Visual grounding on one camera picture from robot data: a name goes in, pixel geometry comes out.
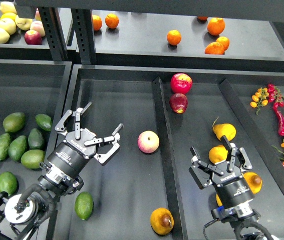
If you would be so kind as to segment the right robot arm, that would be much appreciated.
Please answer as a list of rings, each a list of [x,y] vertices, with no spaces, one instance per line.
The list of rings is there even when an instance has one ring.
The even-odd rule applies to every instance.
[[[260,214],[251,208],[249,202],[253,200],[244,171],[251,170],[252,165],[242,147],[236,147],[230,143],[226,136],[221,137],[227,157],[216,164],[210,164],[201,160],[195,147],[191,147],[192,166],[189,168],[193,179],[200,189],[210,185],[214,186],[222,203],[211,210],[213,220],[203,227],[203,235],[206,228],[215,222],[229,223],[237,240],[275,240],[264,226],[258,223]]]

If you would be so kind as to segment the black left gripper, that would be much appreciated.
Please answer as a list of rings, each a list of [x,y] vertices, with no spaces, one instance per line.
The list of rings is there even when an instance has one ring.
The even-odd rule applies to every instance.
[[[92,156],[104,166],[120,149],[119,132],[123,128],[122,123],[107,137],[97,138],[86,128],[80,131],[81,117],[91,104],[90,101],[84,108],[79,107],[75,111],[66,110],[55,126],[55,131],[64,135],[65,139],[59,143],[47,160],[70,177],[77,177]],[[75,131],[67,132],[65,124],[69,118],[75,119]],[[98,153],[98,148],[108,145],[112,147],[106,153]]]

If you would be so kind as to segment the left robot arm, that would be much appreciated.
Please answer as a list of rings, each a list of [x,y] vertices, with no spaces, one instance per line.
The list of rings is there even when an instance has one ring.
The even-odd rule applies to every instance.
[[[88,108],[87,104],[76,111],[69,109],[56,124],[55,130],[65,138],[48,156],[48,162],[40,164],[46,174],[39,177],[38,183],[14,196],[0,192],[0,223],[7,220],[17,240],[31,239],[39,226],[54,214],[60,197],[82,188],[80,172],[90,159],[95,158],[105,165],[120,149],[119,132],[123,124],[110,136],[97,137],[80,126]],[[7,239],[9,237],[0,232],[0,240]]]

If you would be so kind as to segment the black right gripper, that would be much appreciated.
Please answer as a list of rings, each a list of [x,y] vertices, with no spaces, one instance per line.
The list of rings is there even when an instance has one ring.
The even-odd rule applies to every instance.
[[[213,183],[222,205],[229,209],[254,198],[254,194],[241,173],[252,170],[252,164],[243,147],[237,147],[234,143],[229,142],[225,135],[221,137],[221,142],[228,151],[227,168],[223,170],[224,175],[220,176],[220,169],[215,165],[202,161],[194,146],[190,148],[192,166],[189,168],[189,172],[200,189]],[[200,171],[209,174],[210,178],[205,178]]]

